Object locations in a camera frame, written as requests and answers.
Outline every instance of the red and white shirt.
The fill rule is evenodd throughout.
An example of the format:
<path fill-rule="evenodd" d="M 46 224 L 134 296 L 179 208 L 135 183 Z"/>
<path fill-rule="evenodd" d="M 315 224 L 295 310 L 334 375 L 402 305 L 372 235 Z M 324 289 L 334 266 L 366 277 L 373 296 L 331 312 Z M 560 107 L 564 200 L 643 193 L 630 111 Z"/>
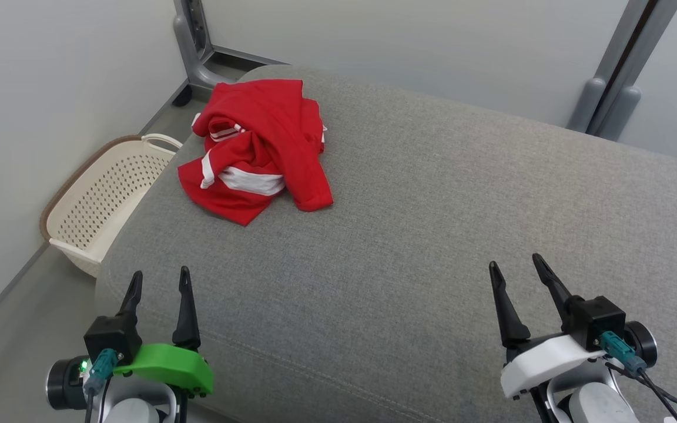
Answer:
<path fill-rule="evenodd" d="M 183 190 L 197 204 L 249 224 L 286 187 L 305 212 L 333 204 L 317 155 L 323 152 L 317 102 L 301 80 L 218 83 L 193 122 L 205 155 L 179 166 Z"/>

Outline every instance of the gray floor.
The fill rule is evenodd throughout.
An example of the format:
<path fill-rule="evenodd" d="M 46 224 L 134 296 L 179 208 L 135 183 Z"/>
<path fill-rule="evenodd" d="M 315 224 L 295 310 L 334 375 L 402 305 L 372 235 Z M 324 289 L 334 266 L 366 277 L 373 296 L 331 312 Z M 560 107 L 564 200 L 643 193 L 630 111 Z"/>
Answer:
<path fill-rule="evenodd" d="M 245 69 L 227 67 L 226 57 L 210 65 L 229 78 Z M 195 113 L 205 106 L 193 100 L 165 110 L 149 132 L 184 142 Z M 78 270 L 54 247 L 46 247 L 10 294 L 0 303 L 0 421 L 82 422 L 83 412 L 55 411 L 46 402 L 46 372 L 61 358 L 85 354 L 82 336 L 96 318 L 95 279 Z M 190 404 L 190 423 L 233 423 Z"/>

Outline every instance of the gray partition foot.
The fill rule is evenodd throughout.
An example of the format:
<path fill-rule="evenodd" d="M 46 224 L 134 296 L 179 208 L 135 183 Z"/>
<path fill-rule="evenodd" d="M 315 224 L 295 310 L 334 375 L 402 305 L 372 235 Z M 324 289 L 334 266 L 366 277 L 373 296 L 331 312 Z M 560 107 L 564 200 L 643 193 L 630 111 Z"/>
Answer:
<path fill-rule="evenodd" d="M 602 122 L 597 136 L 610 141 L 618 141 L 640 99 L 642 99 L 642 91 L 636 86 L 626 86 L 626 88 L 621 89 L 610 112 Z"/>
<path fill-rule="evenodd" d="M 584 89 L 581 91 L 581 96 L 576 103 L 576 108 L 573 115 L 571 115 L 566 129 L 586 132 L 589 121 L 592 120 L 594 110 L 597 108 L 599 99 L 602 98 L 602 93 L 605 92 L 606 86 L 607 83 L 602 78 L 592 78 L 584 84 Z"/>
<path fill-rule="evenodd" d="M 219 82 L 235 83 L 236 81 L 229 78 L 224 78 L 211 72 L 197 55 L 193 35 L 190 34 L 190 26 L 183 14 L 177 11 L 177 17 L 174 19 L 174 33 L 177 35 L 177 43 L 179 43 L 179 52 L 182 55 L 182 62 L 185 64 L 187 70 L 187 77 L 190 80 L 190 85 L 204 86 L 204 88 L 212 88 Z"/>

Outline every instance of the laundry basket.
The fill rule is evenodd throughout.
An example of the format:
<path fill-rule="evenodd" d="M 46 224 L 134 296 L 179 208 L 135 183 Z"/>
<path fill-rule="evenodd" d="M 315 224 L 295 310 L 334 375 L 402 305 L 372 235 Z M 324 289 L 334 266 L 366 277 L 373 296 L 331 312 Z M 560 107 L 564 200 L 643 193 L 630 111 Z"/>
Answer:
<path fill-rule="evenodd" d="M 121 137 L 101 148 L 43 210 L 43 237 L 97 277 L 116 234 L 175 154 L 159 145 L 182 146 L 172 137 L 148 134 Z"/>

